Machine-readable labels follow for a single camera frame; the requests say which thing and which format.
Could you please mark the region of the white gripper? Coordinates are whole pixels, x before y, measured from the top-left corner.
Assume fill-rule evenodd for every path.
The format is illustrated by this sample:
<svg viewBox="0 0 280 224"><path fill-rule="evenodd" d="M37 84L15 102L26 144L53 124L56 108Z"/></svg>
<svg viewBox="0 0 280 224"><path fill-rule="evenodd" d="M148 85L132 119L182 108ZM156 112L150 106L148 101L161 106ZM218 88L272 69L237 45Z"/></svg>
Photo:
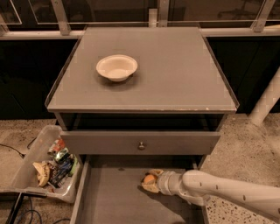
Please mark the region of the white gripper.
<svg viewBox="0 0 280 224"><path fill-rule="evenodd" d="M161 169L151 169L149 174L157 176L157 184L142 183L142 188L151 193L161 192L164 195L183 196L186 187L183 184L183 174L175 171L163 171Z"/></svg>

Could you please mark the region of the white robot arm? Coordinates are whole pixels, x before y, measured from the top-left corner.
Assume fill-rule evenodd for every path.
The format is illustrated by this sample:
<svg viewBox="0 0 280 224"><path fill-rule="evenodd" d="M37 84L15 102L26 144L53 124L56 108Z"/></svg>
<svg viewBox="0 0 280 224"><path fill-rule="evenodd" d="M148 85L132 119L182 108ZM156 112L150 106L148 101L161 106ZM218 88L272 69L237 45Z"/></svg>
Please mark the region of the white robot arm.
<svg viewBox="0 0 280 224"><path fill-rule="evenodd" d="M221 142L199 170L182 174L150 170L142 188L179 196L204 206L212 196L274 222L280 220L279 115L270 111L279 100L277 70L249 115L230 115L221 128Z"/></svg>

